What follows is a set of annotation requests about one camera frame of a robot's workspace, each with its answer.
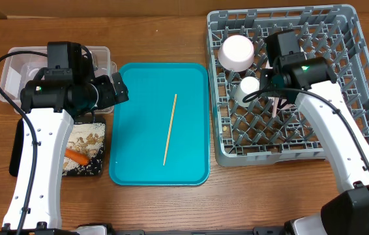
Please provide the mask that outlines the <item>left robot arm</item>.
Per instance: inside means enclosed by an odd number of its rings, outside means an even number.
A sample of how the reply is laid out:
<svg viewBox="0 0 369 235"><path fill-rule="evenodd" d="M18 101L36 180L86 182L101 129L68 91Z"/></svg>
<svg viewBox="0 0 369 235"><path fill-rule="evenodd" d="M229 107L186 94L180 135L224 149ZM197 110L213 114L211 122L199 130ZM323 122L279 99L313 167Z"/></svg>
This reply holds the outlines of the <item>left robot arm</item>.
<svg viewBox="0 0 369 235"><path fill-rule="evenodd" d="M0 57L0 62L13 53ZM95 76L88 48L76 42L49 42L46 67L28 81L16 104L23 144L14 194L0 234L67 234L61 219L61 180L74 120L128 100L121 75Z"/></svg>

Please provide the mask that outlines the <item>white plastic fork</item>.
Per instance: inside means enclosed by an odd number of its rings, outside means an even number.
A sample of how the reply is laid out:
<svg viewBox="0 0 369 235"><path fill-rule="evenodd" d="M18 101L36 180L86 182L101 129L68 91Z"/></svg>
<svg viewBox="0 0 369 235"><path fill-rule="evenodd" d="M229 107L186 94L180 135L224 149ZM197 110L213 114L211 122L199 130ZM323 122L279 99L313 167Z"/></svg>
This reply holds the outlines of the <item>white plastic fork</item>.
<svg viewBox="0 0 369 235"><path fill-rule="evenodd" d="M279 101L279 98L278 97L275 97L274 98L274 101L273 101L272 118L275 118L276 117L277 108L278 108L278 101Z"/></svg>

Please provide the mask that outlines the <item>small white round cup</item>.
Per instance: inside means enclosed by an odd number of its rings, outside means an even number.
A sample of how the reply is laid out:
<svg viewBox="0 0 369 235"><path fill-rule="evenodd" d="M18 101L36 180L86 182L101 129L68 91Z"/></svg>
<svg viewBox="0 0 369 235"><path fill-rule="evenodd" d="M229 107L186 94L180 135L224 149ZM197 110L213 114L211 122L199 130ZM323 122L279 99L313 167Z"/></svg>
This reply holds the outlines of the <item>small white round cup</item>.
<svg viewBox="0 0 369 235"><path fill-rule="evenodd" d="M249 106L249 102L243 102L243 99L255 92L258 91L260 87L259 80L253 76L247 76L241 80L239 85L237 86L236 92L234 93L233 99L234 101L244 108Z"/></svg>

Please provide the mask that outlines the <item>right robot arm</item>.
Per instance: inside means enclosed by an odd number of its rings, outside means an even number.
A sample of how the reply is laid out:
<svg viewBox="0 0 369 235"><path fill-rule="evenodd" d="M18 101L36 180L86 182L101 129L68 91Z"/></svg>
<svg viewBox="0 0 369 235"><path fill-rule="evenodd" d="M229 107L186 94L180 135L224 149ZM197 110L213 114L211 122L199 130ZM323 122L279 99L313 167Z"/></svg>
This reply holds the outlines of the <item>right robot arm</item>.
<svg viewBox="0 0 369 235"><path fill-rule="evenodd" d="M339 195L320 212L285 223L284 234L369 234L369 145L324 57L306 58L294 30L265 39L271 66L261 75L268 96L294 104L312 126Z"/></svg>

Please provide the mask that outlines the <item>orange carrot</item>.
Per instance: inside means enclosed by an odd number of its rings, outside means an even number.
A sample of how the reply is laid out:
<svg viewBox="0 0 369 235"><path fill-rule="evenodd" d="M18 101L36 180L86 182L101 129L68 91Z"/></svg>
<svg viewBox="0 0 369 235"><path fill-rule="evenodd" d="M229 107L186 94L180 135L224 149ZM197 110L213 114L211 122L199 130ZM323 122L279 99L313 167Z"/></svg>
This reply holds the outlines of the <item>orange carrot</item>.
<svg viewBox="0 0 369 235"><path fill-rule="evenodd" d="M66 149L65 156L69 159L73 160L74 162L78 163L79 165L86 166L89 164L88 156L79 153L77 151L73 151L71 149Z"/></svg>

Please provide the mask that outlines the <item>wooden chopstick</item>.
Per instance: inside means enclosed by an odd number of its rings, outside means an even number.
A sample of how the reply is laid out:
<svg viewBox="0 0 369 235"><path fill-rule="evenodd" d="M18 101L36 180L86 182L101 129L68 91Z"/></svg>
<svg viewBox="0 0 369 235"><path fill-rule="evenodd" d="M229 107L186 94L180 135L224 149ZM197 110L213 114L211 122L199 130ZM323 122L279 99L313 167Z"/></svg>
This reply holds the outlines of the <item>wooden chopstick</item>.
<svg viewBox="0 0 369 235"><path fill-rule="evenodd" d="M173 125L173 120L174 120L174 115L175 115L176 104L177 104L177 94L175 94L175 96L174 96L173 106L172 106L172 109L171 109L171 117L170 117L168 135L167 135L167 139L166 139L166 147L165 147L165 151L164 151L163 166L166 165L166 160L167 160L167 156L168 156L168 149L169 149L169 144L170 144L171 130L172 130L172 125Z"/></svg>

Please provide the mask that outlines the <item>large white plate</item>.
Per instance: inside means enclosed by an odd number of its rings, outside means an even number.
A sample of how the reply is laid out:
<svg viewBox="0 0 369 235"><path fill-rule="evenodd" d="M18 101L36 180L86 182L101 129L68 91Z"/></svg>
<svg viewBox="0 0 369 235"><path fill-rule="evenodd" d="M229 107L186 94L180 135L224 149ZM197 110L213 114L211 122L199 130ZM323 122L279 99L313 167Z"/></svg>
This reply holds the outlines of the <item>large white plate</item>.
<svg viewBox="0 0 369 235"><path fill-rule="evenodd" d="M288 108L291 108L293 104L289 103L286 99L279 99L277 103L277 109L279 110L286 110Z"/></svg>

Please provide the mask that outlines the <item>white bowl with food scraps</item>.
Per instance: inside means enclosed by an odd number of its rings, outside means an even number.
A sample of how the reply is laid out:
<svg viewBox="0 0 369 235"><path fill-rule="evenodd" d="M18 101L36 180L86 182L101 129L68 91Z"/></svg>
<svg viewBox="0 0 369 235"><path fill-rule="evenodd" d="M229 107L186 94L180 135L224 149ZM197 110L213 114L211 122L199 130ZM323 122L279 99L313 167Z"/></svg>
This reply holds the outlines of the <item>white bowl with food scraps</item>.
<svg viewBox="0 0 369 235"><path fill-rule="evenodd" d="M218 51L219 63L229 71L242 72L254 62L254 45L242 35L228 37Z"/></svg>

